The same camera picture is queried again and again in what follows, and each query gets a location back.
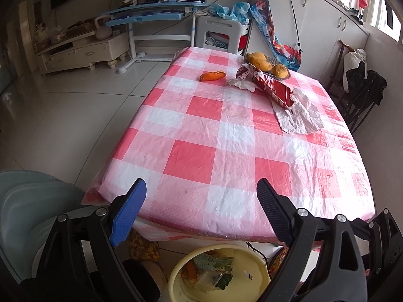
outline strap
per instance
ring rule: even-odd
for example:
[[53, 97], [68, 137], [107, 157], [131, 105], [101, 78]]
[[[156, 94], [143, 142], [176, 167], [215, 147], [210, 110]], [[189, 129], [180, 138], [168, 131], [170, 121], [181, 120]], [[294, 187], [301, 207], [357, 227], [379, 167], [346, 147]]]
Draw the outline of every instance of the strap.
[[299, 49], [299, 54], [301, 54], [303, 51], [301, 50], [301, 43], [299, 42], [299, 33], [298, 33], [298, 26], [297, 26], [297, 18], [295, 17], [295, 11], [294, 11], [294, 5], [293, 5], [293, 0], [290, 0], [291, 2], [291, 7], [293, 8], [293, 15], [294, 15], [294, 22], [295, 22], [295, 30], [297, 31], [297, 40], [298, 40], [298, 49]]

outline checkered tablecloth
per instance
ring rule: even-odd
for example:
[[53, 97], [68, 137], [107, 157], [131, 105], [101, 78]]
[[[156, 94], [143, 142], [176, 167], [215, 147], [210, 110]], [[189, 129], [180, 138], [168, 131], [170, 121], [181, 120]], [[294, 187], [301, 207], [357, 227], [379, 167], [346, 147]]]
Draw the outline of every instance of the checkered tablecloth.
[[[213, 236], [276, 241], [256, 197], [265, 177], [313, 215], [369, 219], [367, 173], [351, 134], [317, 80], [291, 71], [284, 82], [317, 106], [324, 128], [284, 133], [265, 93], [225, 85], [243, 57], [186, 48], [145, 99], [85, 203], [111, 202], [139, 177], [147, 198], [134, 228], [150, 240]], [[204, 71], [227, 78], [199, 82]]]

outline hanging bag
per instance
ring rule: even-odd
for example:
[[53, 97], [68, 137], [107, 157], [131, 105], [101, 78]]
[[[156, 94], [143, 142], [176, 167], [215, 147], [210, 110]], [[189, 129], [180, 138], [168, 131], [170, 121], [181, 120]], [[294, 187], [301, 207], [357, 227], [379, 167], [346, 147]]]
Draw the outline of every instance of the hanging bag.
[[297, 71], [301, 65], [301, 44], [299, 43], [299, 34], [297, 27], [297, 18], [295, 17], [293, 1], [295, 29], [297, 31], [298, 51], [289, 45], [283, 45], [279, 42], [275, 35], [275, 26], [273, 23], [272, 12], [270, 10], [269, 0], [259, 0], [251, 6], [250, 12], [263, 35], [267, 45], [269, 46], [273, 56], [288, 69]]

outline metal screw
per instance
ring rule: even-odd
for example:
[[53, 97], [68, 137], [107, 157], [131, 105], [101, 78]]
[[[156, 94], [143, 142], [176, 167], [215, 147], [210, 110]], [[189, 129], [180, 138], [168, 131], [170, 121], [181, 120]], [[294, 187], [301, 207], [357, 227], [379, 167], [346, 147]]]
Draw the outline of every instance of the metal screw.
[[308, 210], [306, 210], [306, 209], [298, 209], [298, 214], [301, 217], [306, 217], [308, 215]]
[[107, 212], [107, 210], [106, 210], [105, 208], [99, 208], [99, 209], [97, 209], [97, 210], [95, 211], [95, 214], [96, 214], [97, 216], [102, 217], [102, 216], [106, 215], [106, 212]]
[[57, 221], [58, 221], [59, 223], [64, 222], [66, 219], [67, 219], [67, 216], [66, 216], [65, 214], [59, 215], [59, 216], [57, 217]]
[[345, 223], [347, 218], [343, 215], [337, 215], [337, 220], [341, 223]]

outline gray chair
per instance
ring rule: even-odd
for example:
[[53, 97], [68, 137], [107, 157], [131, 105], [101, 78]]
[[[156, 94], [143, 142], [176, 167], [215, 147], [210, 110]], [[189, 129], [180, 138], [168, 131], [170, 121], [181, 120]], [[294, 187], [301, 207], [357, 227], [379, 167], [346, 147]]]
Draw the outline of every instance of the gray chair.
[[86, 217], [84, 191], [36, 171], [0, 172], [0, 257], [17, 283], [31, 277], [32, 262], [61, 213]]

